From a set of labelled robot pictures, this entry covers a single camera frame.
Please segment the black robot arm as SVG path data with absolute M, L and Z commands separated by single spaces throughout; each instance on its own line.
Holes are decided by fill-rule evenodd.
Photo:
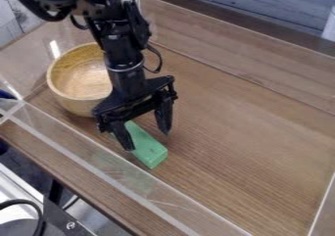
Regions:
M 159 75 L 160 69 L 145 67 L 144 50 L 156 52 L 149 44 L 152 32 L 137 0 L 18 0 L 46 22 L 83 17 L 72 25 L 87 30 L 100 46 L 111 93 L 93 108 L 99 129 L 111 132 L 127 151 L 135 149 L 125 122 L 143 114 L 156 115 L 159 130 L 168 133 L 172 104 L 177 99 L 175 77 Z

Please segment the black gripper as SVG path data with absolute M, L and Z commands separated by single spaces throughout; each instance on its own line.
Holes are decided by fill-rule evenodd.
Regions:
M 172 104 L 177 99 L 172 75 L 147 78 L 144 62 L 135 66 L 105 63 L 112 90 L 93 108 L 99 130 L 112 132 L 123 149 L 133 151 L 135 145 L 125 121 L 155 112 L 159 130 L 168 135 L 172 125 Z

